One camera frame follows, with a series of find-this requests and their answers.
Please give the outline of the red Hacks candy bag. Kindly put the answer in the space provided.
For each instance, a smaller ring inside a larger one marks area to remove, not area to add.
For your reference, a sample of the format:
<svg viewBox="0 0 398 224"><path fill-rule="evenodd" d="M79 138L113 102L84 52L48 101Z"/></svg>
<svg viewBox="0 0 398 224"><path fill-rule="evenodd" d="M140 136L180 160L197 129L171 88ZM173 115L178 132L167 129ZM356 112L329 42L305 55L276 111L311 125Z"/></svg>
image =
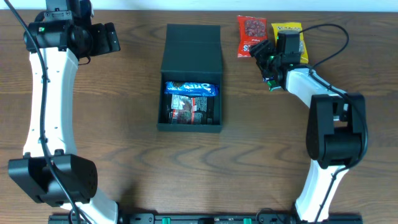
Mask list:
<svg viewBox="0 0 398 224"><path fill-rule="evenodd" d="M249 49L267 39L267 19L262 17L237 16L240 42L238 58L250 57Z"/></svg>

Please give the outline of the yellow candy bag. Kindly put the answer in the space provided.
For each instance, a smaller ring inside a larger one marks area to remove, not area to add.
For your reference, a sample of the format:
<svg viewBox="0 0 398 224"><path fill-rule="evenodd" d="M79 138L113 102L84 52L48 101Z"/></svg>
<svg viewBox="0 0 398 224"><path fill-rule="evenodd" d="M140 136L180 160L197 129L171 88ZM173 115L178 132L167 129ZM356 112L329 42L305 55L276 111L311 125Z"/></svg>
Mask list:
<svg viewBox="0 0 398 224"><path fill-rule="evenodd" d="M302 30L302 24L300 22L272 23L271 26L274 31L274 37L277 37L278 32L282 31L282 30L294 30L297 32ZM308 63L309 62L308 52L307 52L307 48L305 45L303 34L300 34L299 51L301 53L300 62Z"/></svg>

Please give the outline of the black gift box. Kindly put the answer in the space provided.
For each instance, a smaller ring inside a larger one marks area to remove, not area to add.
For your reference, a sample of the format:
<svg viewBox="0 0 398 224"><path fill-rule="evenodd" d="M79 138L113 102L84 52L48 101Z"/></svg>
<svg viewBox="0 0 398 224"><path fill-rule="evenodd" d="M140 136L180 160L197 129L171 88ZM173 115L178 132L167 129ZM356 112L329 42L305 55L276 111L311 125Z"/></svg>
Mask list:
<svg viewBox="0 0 398 224"><path fill-rule="evenodd" d="M221 26L167 24L160 69L159 131L219 133L222 130L223 56ZM202 124L172 124L172 97L165 94L166 82L210 83L218 95L208 100L210 117Z"/></svg>

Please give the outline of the blue Oreo cookie pack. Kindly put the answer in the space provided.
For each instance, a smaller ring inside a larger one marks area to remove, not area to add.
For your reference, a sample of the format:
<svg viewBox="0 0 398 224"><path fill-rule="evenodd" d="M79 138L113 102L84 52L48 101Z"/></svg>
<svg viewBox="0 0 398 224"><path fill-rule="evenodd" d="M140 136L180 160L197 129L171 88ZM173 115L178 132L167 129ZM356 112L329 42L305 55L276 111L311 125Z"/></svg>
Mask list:
<svg viewBox="0 0 398 224"><path fill-rule="evenodd" d="M164 93L183 96L213 97L218 95L218 86L210 83L166 82Z"/></svg>

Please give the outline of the Haribo gummy candy bag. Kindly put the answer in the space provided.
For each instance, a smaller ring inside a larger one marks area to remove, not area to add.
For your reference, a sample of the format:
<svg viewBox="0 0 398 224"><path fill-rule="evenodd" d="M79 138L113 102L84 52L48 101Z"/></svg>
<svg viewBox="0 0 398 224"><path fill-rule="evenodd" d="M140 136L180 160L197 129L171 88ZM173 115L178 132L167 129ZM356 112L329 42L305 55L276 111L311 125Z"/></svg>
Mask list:
<svg viewBox="0 0 398 224"><path fill-rule="evenodd" d="M167 115L170 124L213 124L214 98L172 95Z"/></svg>

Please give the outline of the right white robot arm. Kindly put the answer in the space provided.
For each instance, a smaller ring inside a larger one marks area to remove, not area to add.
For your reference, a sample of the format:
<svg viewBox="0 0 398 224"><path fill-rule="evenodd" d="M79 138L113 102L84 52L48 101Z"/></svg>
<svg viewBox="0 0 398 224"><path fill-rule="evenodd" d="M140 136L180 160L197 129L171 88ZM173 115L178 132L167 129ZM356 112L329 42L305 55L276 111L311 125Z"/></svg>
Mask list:
<svg viewBox="0 0 398 224"><path fill-rule="evenodd" d="M309 108L306 148L311 159L302 193L294 203L297 223L329 221L329 207L344 175L368 149L364 96L335 88L301 63L301 32L283 30L275 42L249 48L271 90L283 89Z"/></svg>

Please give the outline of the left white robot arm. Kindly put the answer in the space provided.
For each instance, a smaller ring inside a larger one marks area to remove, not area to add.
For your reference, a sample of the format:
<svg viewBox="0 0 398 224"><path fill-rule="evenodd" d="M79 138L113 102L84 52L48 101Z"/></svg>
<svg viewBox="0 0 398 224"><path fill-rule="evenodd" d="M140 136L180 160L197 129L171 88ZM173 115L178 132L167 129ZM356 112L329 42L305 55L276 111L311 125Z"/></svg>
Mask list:
<svg viewBox="0 0 398 224"><path fill-rule="evenodd" d="M47 1L23 24L32 107L22 157L9 161L8 173L34 202L68 210L69 223L119 220L118 204L98 188L95 163L77 154L73 134L78 68L120 49L114 24L93 24L93 16L90 1Z"/></svg>

